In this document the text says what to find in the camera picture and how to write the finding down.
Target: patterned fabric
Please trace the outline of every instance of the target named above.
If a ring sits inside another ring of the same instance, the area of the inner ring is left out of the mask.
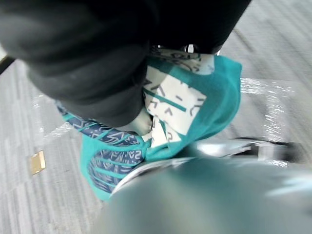
[[[240,64],[169,50],[158,51],[148,63],[143,97],[153,126],[146,136],[82,119],[57,102],[63,118],[83,134],[81,171],[102,200],[141,162],[174,157],[188,144],[220,132],[238,110]]]

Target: black sleeve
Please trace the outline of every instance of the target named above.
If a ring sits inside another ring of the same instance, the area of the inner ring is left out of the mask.
[[[46,95],[78,116],[120,127],[142,108],[144,28],[153,16],[123,0],[92,2],[2,0],[0,43],[26,62]]]

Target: hand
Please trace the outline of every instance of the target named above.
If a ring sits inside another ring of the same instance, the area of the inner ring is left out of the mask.
[[[152,129],[152,118],[150,114],[147,113],[145,107],[143,107],[141,112],[134,120],[132,120],[132,122],[116,129],[143,136],[148,134]]]

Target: teal fabric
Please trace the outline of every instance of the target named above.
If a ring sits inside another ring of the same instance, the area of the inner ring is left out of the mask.
[[[108,200],[120,180],[141,162],[174,157],[188,144],[217,134],[232,121],[239,108],[241,65],[231,59],[215,56],[214,72],[210,75],[197,75],[158,58],[149,58],[148,64],[207,97],[187,135],[179,134],[180,142],[151,148],[151,139],[144,142],[140,136],[105,127],[94,120],[83,120],[59,107],[64,118],[84,133],[81,171],[102,200]]]

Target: gray carpet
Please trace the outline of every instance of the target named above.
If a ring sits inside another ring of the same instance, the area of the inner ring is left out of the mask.
[[[311,22],[311,0],[253,1],[222,54],[243,64],[245,88],[254,93],[243,94],[238,115],[217,138],[300,142],[300,160],[312,162]],[[260,83],[265,95],[256,94]],[[103,204],[80,174],[80,135],[27,81],[21,62],[0,76],[0,123],[0,234],[87,233]],[[47,168],[31,176],[30,156],[39,150]]]

